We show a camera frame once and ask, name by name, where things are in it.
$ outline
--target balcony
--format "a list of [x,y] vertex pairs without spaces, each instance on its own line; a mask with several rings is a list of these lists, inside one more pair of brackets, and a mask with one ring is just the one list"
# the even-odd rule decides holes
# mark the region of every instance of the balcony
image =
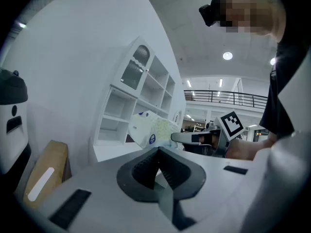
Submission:
[[195,101],[200,102],[199,104],[204,104],[205,102],[207,105],[217,103],[218,106],[240,107],[241,109],[254,109],[255,111],[263,111],[268,99],[264,96],[231,91],[185,90],[184,93],[187,102]]

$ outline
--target white label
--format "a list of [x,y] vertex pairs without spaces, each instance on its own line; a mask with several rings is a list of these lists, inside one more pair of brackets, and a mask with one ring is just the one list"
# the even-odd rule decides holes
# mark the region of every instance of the white label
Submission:
[[30,193],[28,194],[28,199],[33,202],[37,199],[39,193],[41,192],[42,188],[44,187],[45,183],[49,180],[50,176],[54,173],[54,168],[49,167],[48,170],[41,176],[41,178],[37,181],[34,187],[31,189]]

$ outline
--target shelf compartment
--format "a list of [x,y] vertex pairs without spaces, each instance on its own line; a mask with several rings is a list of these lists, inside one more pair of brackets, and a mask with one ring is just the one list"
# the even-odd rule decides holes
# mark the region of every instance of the shelf compartment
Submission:
[[125,120],[125,119],[122,119],[122,118],[119,118],[119,117],[114,117],[114,116],[108,116],[108,115],[103,115],[103,118],[104,119],[110,119],[110,120],[113,120],[113,121],[118,121],[118,122],[129,122],[129,120]]
[[166,112],[169,112],[170,107],[171,107],[171,102],[172,102],[172,97],[170,96],[169,93],[165,92],[162,105],[161,105],[161,109]]
[[162,118],[164,118],[164,119],[167,119],[167,117],[169,116],[169,114],[167,114],[165,111],[163,111],[163,110],[159,110],[158,111],[158,116],[160,116],[160,117],[162,117]]
[[127,122],[131,119],[135,103],[134,97],[112,87],[103,117]]
[[152,105],[152,104],[150,104],[144,100],[138,99],[137,104],[136,104],[135,109],[134,109],[134,112],[133,112],[133,115],[135,115],[137,113],[149,111],[149,110],[152,111],[153,113],[157,113],[159,108],[155,107],[154,105]]
[[171,96],[173,96],[174,88],[175,88],[175,82],[174,82],[174,80],[172,79],[172,77],[169,76],[169,80],[168,80],[167,85],[166,85],[166,91],[167,91]]
[[165,87],[168,81],[169,73],[155,56],[149,68],[149,74],[162,86]]
[[123,145],[127,136],[128,122],[102,119],[98,135],[98,145]]
[[160,107],[163,98],[163,87],[150,74],[142,87],[139,99],[155,106]]

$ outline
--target white shelf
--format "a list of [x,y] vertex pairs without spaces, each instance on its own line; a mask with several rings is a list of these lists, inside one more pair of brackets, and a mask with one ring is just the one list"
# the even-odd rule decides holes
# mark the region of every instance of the white shelf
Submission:
[[93,147],[96,162],[109,160],[139,150],[142,150],[142,148],[135,142],[127,142],[124,145],[109,146],[109,148],[106,148],[104,145]]
[[171,107],[172,97],[168,92],[165,92],[163,101],[161,104],[161,109],[164,111],[169,111]]
[[162,87],[166,86],[169,73],[156,56],[151,63],[149,74],[156,79]]
[[165,90],[164,97],[172,97],[172,95],[167,90]]
[[157,113],[157,108],[154,108],[153,105],[146,107],[146,104],[144,101],[137,101],[137,104],[133,111],[133,115],[141,113],[141,112],[145,112],[145,111],[152,111],[153,113]]
[[148,74],[139,99],[157,108],[161,106],[163,95],[164,88],[150,74]]
[[173,95],[173,93],[174,93],[174,88],[175,88],[175,82],[174,82],[174,80],[172,79],[172,77],[169,76],[169,80],[168,80],[167,85],[166,85],[166,90],[167,90],[167,92],[168,92],[170,95]]
[[119,118],[103,117],[98,140],[96,145],[100,146],[119,146],[125,143],[127,136],[128,122],[124,122]]
[[138,99],[137,104],[140,104],[141,106],[146,107],[149,110],[154,111],[154,112],[157,112],[159,110],[158,107],[156,107],[156,106],[154,106],[154,105],[150,104],[149,102],[142,100],[142,99]]
[[135,102],[134,97],[112,87],[103,117],[108,119],[112,117],[114,120],[119,119],[118,121],[127,122],[131,119]]
[[163,110],[159,110],[157,114],[158,116],[165,118],[165,119],[167,119],[167,117],[169,116],[169,114]]
[[114,121],[118,121],[118,122],[127,122],[127,123],[129,123],[129,120],[125,120],[125,119],[122,119],[122,118],[119,118],[119,117],[115,117],[115,116],[108,116],[108,115],[105,115],[105,114],[103,115],[103,118],[114,120]]
[[147,74],[145,84],[147,84],[150,89],[164,90],[163,86],[150,73]]
[[151,47],[138,37],[124,47],[124,54],[116,62],[116,74],[111,84],[138,98],[154,56]]

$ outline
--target metal railing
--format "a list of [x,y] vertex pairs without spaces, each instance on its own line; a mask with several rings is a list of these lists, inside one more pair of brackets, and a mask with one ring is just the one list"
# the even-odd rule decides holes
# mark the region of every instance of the metal railing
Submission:
[[185,90],[187,101],[226,103],[264,109],[267,97],[232,91]]

